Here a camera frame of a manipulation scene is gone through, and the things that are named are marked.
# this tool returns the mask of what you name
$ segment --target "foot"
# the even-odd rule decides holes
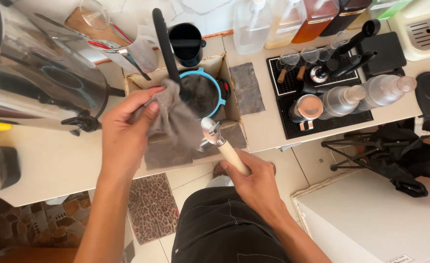
[[[270,163],[273,165],[273,174],[276,175],[277,167],[275,166],[275,164],[273,164],[273,162]],[[218,176],[228,176],[228,174],[226,173],[225,169],[223,169],[223,167],[220,165],[220,163],[218,163],[214,167],[213,176],[214,178],[216,178]]]

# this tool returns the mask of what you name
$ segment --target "hand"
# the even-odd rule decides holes
[[[222,161],[221,165],[235,185],[236,192],[248,206],[254,209],[268,224],[281,217],[287,207],[280,199],[273,165],[245,151],[235,149],[239,158],[252,171],[243,176],[232,164]]]
[[[147,147],[147,130],[157,116],[159,105],[156,102],[150,103],[134,124],[130,123],[130,118],[152,95],[163,90],[162,87],[154,87],[134,91],[103,116],[102,172],[111,176],[125,175],[130,177],[129,180],[132,179],[142,162]]]

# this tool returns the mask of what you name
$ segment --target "sticker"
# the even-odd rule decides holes
[[[399,255],[398,257],[394,257],[391,260],[387,260],[386,263],[407,263],[415,261],[410,258],[407,254]]]
[[[280,29],[277,29],[277,33],[283,33],[283,32],[287,32],[287,31],[299,29],[301,26],[302,25],[292,26],[292,27],[288,27],[288,28],[280,28]]]
[[[365,10],[366,10],[366,9],[358,10],[358,11],[353,11],[353,12],[340,13],[340,15],[338,15],[338,16],[347,16],[347,15],[356,15],[356,14],[361,14],[361,13],[363,13]]]
[[[333,17],[331,17],[331,18],[325,18],[325,19],[319,19],[319,20],[314,20],[314,21],[308,21],[308,24],[322,23],[322,22],[329,21],[329,20],[332,20],[332,19],[333,19]]]
[[[389,7],[393,6],[394,4],[396,4],[397,2],[398,2],[398,1],[390,2],[390,3],[386,3],[386,4],[380,4],[380,5],[373,5],[373,6],[370,8],[370,10],[389,8]]]

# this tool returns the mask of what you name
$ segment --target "cleaning rag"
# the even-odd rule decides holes
[[[147,136],[167,135],[174,144],[182,142],[196,149],[203,137],[200,122],[196,121],[198,117],[179,97],[179,85],[176,82],[164,79],[161,86],[165,87],[165,90],[154,94],[143,107],[137,109],[135,119],[140,117],[147,105],[157,102],[160,111],[150,126]]]

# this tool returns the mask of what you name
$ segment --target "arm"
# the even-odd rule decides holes
[[[331,263],[311,237],[294,222],[285,203],[280,199],[273,165],[247,152],[235,150],[239,158],[251,168],[252,175],[243,176],[227,161],[222,162],[222,167],[243,201],[275,231],[291,261]]]
[[[146,133],[159,110],[158,104],[150,103],[136,123],[129,124],[128,120],[137,108],[162,90],[132,92],[104,115],[101,172],[74,263],[121,262],[130,185],[140,167],[147,146]]]

